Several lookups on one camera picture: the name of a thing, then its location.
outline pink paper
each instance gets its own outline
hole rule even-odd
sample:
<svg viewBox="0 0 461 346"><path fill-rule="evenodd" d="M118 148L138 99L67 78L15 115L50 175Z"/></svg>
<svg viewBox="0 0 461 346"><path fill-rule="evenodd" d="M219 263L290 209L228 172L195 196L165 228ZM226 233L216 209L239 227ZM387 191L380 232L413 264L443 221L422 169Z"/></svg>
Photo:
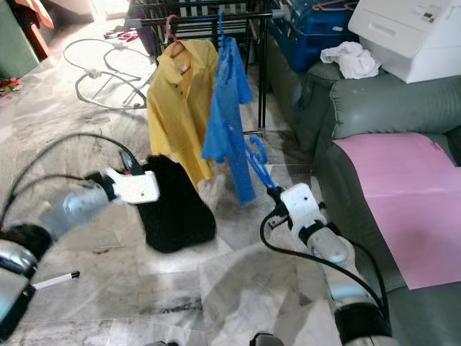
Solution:
<svg viewBox="0 0 461 346"><path fill-rule="evenodd" d="M461 281L461 169L418 133L337 140L410 289Z"/></svg>

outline sofa armrest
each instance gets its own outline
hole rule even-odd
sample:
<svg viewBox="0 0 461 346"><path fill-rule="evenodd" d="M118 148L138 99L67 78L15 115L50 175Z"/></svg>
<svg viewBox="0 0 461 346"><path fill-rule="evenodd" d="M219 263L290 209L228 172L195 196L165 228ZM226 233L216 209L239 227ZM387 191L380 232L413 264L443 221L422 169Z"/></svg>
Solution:
<svg viewBox="0 0 461 346"><path fill-rule="evenodd" d="M331 139L360 133L445 133L461 125L461 77L405 84L391 74L341 80Z"/></svg>

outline leather sofa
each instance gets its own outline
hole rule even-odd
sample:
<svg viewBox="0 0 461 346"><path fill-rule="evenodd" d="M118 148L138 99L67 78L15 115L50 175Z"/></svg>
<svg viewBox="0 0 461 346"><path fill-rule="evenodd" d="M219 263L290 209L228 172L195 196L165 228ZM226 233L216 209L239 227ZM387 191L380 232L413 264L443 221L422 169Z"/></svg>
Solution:
<svg viewBox="0 0 461 346"><path fill-rule="evenodd" d="M333 142L361 133L417 132L437 142L459 166L461 76L417 84L405 84L390 74L346 80L335 65L318 63L297 74L284 71L283 60L271 41L269 82L274 95L301 148L314 161L331 220L342 235L368 248L382 270L395 338L401 346L461 345L461 283L406 287L368 208L354 165ZM271 68L274 64L278 70ZM374 284L371 266L358 263Z"/></svg>

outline blue box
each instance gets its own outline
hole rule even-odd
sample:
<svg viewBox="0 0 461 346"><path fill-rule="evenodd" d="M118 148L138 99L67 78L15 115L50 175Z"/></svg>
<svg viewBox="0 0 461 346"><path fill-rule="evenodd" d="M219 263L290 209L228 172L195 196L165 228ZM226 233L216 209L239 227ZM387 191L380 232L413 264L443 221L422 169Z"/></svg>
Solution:
<svg viewBox="0 0 461 346"><path fill-rule="evenodd" d="M320 58L325 48L336 47L344 41L359 42L359 37L347 29L353 11L314 11L319 0L294 0L287 4L292 21L273 19L269 32L294 71L307 71ZM345 3L334 6L343 7Z"/></svg>

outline tile floor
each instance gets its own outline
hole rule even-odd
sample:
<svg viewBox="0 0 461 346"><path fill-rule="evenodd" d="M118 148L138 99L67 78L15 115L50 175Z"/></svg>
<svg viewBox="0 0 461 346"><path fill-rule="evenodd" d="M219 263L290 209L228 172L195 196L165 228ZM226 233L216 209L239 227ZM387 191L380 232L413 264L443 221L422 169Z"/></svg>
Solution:
<svg viewBox="0 0 461 346"><path fill-rule="evenodd" d="M73 83L82 72L62 59L66 43L101 37L112 26L95 23L60 32L51 47L54 58L23 78L15 103L0 108L1 198L28 160L68 133L101 133L140 158L149 154L145 110L110 111L78 101ZM88 48L76 54L89 52L97 55ZM254 90L256 80L251 74ZM256 102L242 107L247 130L256 125ZM285 187L306 182L321 198L309 162L280 113L269 94L264 145L271 176ZM30 177L118 167L117 157L105 143L70 141L40 161ZM270 252L259 240L259 223L273 207L264 188L253 176L258 198L238 208L223 176L218 190L201 191L218 225L210 243L156 253L144 243L135 209L126 205L111 205L97 220L74 229L48 252L34 282L72 270L80 270L81 277L39 290L6 345L144 346L175 340L180 346L247 346L262 331L275 332L286 346L340 345L319 268ZM37 187L19 200L7 223L33 220L38 207L69 187L64 182ZM286 226L271 241L293 246Z"/></svg>

